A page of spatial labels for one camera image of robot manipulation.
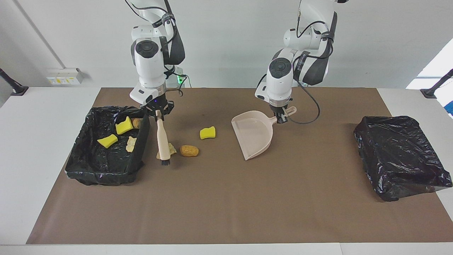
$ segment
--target beige dustpan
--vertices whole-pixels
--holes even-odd
[[[288,116],[296,111],[294,106],[286,110]],[[259,111],[249,111],[231,120],[245,160],[256,157],[269,148],[273,135],[272,125],[275,123],[277,117],[268,118]]]

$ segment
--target black plastic bag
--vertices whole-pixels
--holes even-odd
[[[452,186],[450,173],[411,117],[364,117],[354,136],[368,179],[382,200]]]
[[[122,135],[115,124],[130,118],[143,118],[140,129]],[[118,141],[105,149],[97,139],[115,134]],[[65,172],[85,185],[117,186],[135,181],[149,134],[149,118],[135,107],[97,107],[88,112],[71,150]],[[129,136],[137,138],[133,152],[126,151]]]

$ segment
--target brown paper surface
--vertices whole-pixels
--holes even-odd
[[[103,88],[94,106],[135,105],[130,88]],[[316,107],[293,90],[293,118]],[[453,224],[435,193],[383,202],[358,155],[353,130],[365,115],[390,116],[376,89],[309,88],[322,112],[309,125],[274,125],[271,146],[245,161],[231,126],[265,102],[253,89],[185,89],[165,116],[169,141],[198,157],[155,158],[155,123],[145,166],[128,185],[85,186],[60,173],[27,244],[229,244],[451,242]],[[217,138],[200,140],[215,126]]]

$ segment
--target sponge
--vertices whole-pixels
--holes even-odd
[[[106,149],[108,149],[112,144],[116,143],[118,141],[118,137],[116,135],[111,134],[107,137],[104,137],[102,139],[97,140],[102,146],[104,146]]]
[[[126,116],[126,120],[121,122],[120,124],[116,124],[116,133],[119,135],[122,135],[126,133],[127,131],[131,130],[134,128],[132,125],[132,122],[130,121],[129,116]]]
[[[206,138],[216,138],[216,128],[215,127],[203,128],[200,131],[200,139],[203,140]]]

